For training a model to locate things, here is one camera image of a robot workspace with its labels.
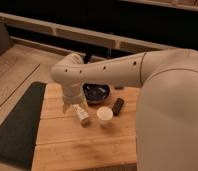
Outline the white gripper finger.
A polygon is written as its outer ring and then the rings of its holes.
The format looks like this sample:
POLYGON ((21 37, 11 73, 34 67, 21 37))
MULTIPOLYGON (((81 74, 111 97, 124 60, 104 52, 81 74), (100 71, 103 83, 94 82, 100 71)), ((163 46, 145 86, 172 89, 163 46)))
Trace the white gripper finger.
POLYGON ((81 107, 84 108, 84 109, 87 109, 87 108, 88 108, 88 104, 87 104, 86 101, 81 102, 81 103, 79 104, 79 106, 81 106, 81 107))
POLYGON ((68 109, 69 109, 69 107, 70 107, 70 105, 68 105, 68 104, 63 104, 62 112, 63 112, 64 114, 66 114, 67 111, 68 111, 68 109))

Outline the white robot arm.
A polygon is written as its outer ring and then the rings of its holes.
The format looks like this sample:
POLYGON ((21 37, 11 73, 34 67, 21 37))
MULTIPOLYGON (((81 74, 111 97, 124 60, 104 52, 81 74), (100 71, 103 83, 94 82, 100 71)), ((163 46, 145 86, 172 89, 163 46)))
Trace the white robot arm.
POLYGON ((138 171, 198 171, 198 51, 150 51, 89 64, 71 53, 51 75, 65 107, 84 100, 85 83, 138 87, 138 171))

